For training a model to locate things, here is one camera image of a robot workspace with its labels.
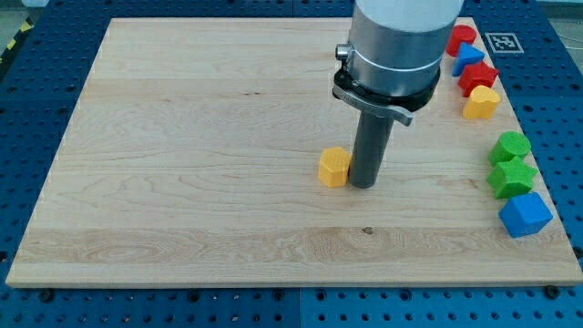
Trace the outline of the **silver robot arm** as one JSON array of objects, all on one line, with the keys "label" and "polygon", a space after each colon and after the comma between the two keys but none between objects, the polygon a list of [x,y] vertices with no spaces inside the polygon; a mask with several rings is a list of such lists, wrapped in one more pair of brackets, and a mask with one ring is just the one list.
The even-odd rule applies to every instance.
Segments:
[{"label": "silver robot arm", "polygon": [[462,0],[356,0],[347,41],[335,56],[358,85],[385,96],[428,88]]}]

